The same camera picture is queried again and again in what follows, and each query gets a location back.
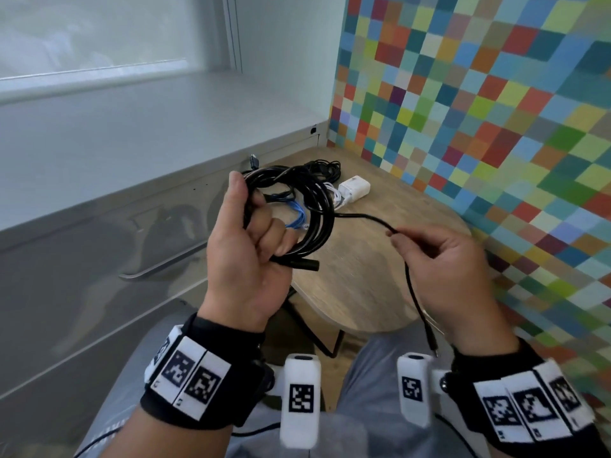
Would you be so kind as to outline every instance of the pixelated pattern wall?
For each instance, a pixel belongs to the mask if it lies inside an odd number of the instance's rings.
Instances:
[[[611,0],[348,0],[329,131],[469,223],[607,441],[609,19]]]

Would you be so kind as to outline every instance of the white wall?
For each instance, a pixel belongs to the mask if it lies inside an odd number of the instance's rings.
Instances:
[[[222,0],[0,0],[0,99],[228,67]]]
[[[241,68],[329,115],[346,0],[236,0]]]

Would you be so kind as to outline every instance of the metal handle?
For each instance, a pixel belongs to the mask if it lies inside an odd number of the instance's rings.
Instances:
[[[144,278],[148,278],[150,275],[154,275],[155,273],[160,272],[183,259],[186,259],[188,256],[193,255],[196,252],[201,251],[202,249],[205,249],[207,245],[208,240],[198,242],[195,246],[191,246],[188,249],[171,256],[169,259],[166,259],[163,262],[159,262],[158,264],[144,269],[141,272],[134,273],[133,275],[121,273],[118,277],[122,280],[143,280]]]

